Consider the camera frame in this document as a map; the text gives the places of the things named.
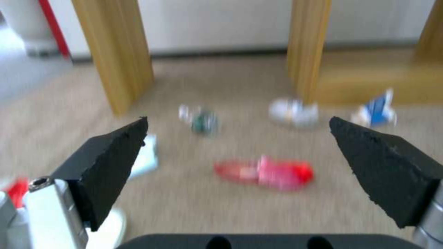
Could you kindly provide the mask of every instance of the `red pipe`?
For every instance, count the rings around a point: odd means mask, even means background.
[[[52,11],[51,5],[48,0],[39,0],[40,6],[42,6],[43,13],[48,20],[49,28],[52,31],[52,35],[58,45],[58,50],[63,55],[63,57],[68,58],[70,56],[68,45],[66,44],[65,38],[63,37],[62,30],[58,26],[57,19],[55,18],[54,12]]]

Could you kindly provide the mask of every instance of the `black plastic base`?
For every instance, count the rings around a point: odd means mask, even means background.
[[[135,238],[118,249],[419,249],[385,235],[211,235],[156,234]]]

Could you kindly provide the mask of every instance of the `beige carpet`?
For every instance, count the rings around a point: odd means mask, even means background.
[[[116,205],[128,216],[126,238],[146,233],[382,233],[410,238],[369,201],[352,175],[323,110],[312,130],[276,125],[269,102],[291,95],[284,56],[154,60],[157,83],[124,117],[112,115],[92,65],[76,66],[43,88],[0,108],[0,175],[47,175],[90,136],[148,116],[158,136],[157,171],[126,184]],[[221,130],[200,137],[179,122],[181,103],[211,107]],[[399,108],[403,136],[443,162],[443,108]],[[315,181],[280,193],[217,178],[217,160],[308,160]]]

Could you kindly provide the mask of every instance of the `red object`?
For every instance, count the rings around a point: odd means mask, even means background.
[[[26,178],[17,179],[12,186],[10,186],[6,192],[11,198],[12,203],[16,208],[23,207],[22,198],[28,190],[28,181]]]
[[[220,162],[215,164],[214,170],[227,180],[266,185],[282,191],[297,190],[314,177],[308,162],[274,161],[266,156],[256,162]]]
[[[39,0],[40,6],[42,7],[43,13],[45,14],[46,20],[48,21],[49,28],[52,31],[52,35],[58,45],[58,50],[63,55],[63,57],[69,57],[69,49],[66,44],[65,38],[63,37],[62,30],[58,26],[57,19],[55,18],[54,12],[52,11],[51,5],[48,0]]]

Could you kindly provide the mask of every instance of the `white wall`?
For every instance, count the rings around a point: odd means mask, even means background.
[[[50,0],[74,57],[87,54],[70,0]],[[434,0],[333,0],[327,43],[417,40]],[[284,47],[291,0],[139,0],[152,53]]]
[[[49,0],[49,4],[62,30],[71,56],[74,58],[90,57],[89,46],[71,0]]]

